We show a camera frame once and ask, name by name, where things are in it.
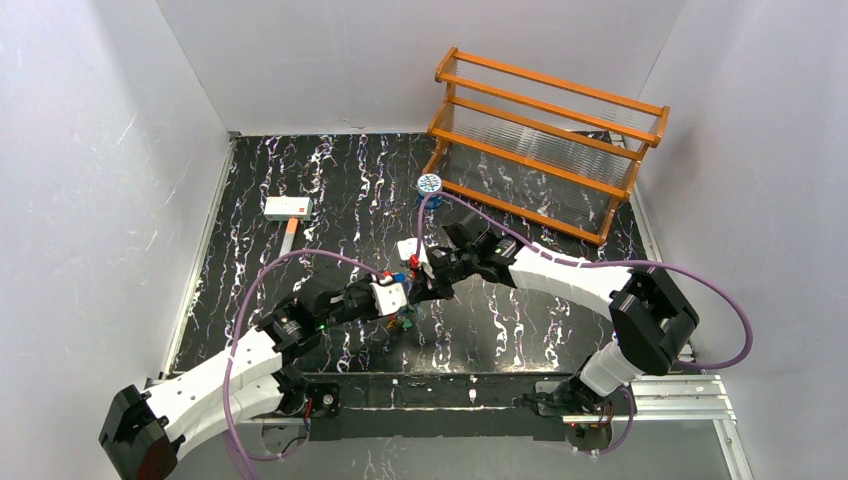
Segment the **metal key organizer red handle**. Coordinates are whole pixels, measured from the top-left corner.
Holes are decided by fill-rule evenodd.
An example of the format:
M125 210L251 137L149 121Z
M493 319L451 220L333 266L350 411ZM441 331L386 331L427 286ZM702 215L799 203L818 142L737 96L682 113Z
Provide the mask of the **metal key organizer red handle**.
M395 282L401 283L404 286L406 293L409 293L416 276L415 272L390 273L386 271L386 274L390 275ZM393 335L400 335L402 332L408 332L414 326L419 313L420 308L418 306L404 306L389 316L386 328Z

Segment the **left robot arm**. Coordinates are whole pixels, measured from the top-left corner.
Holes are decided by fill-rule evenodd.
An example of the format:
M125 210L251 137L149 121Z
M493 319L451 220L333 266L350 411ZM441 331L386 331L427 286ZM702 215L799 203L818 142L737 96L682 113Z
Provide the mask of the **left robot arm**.
M239 339L190 371L145 390L130 385L113 398L98 442L122 479L164 479L190 450L230 427L309 404L308 383L294 365L322 332L367 323L432 299L426 281L363 278L313 299L292 294Z

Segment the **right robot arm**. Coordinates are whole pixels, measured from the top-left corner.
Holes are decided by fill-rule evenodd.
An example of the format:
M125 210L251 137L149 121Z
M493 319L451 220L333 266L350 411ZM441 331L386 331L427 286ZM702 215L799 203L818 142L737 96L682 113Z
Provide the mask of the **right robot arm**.
M571 397L606 397L643 375L665 375L699 324L694 307L656 266L601 266L465 222L446 226L450 247L419 245L425 273L415 298L449 298L454 284L478 275L588 308L612 323L614 338L571 377Z

